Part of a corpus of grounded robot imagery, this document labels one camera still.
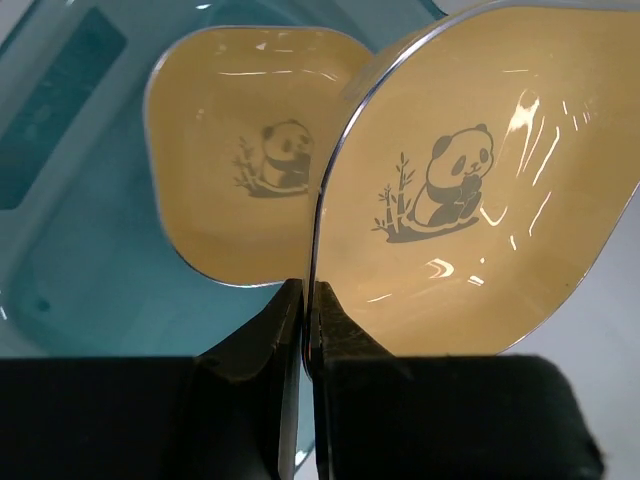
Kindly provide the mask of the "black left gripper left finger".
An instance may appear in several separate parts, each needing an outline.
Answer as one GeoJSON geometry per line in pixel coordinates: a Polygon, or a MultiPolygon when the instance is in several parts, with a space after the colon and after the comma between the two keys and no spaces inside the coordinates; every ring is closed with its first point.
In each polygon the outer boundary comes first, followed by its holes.
{"type": "Polygon", "coordinates": [[[302,284],[196,357],[1,364],[5,479],[290,479],[302,284]]]}

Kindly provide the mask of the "yellow panda plate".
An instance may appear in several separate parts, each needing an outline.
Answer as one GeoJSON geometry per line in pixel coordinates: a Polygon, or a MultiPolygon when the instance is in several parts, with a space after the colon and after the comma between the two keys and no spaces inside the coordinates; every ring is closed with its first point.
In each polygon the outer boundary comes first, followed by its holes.
{"type": "Polygon", "coordinates": [[[639,5],[485,1],[380,51],[313,174],[306,346],[500,353],[587,274],[639,183],[639,5]]]}
{"type": "Polygon", "coordinates": [[[162,227],[190,267],[235,287],[301,276],[309,172],[371,56],[345,33],[285,26],[208,27],[163,53],[145,140],[162,227]]]}

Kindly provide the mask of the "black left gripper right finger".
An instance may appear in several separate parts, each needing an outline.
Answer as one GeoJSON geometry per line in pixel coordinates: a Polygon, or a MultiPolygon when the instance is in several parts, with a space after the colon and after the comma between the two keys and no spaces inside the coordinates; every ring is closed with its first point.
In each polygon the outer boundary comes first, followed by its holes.
{"type": "Polygon", "coordinates": [[[305,366],[323,479],[600,479],[571,384],[540,356],[395,356],[314,286],[305,366]]]}

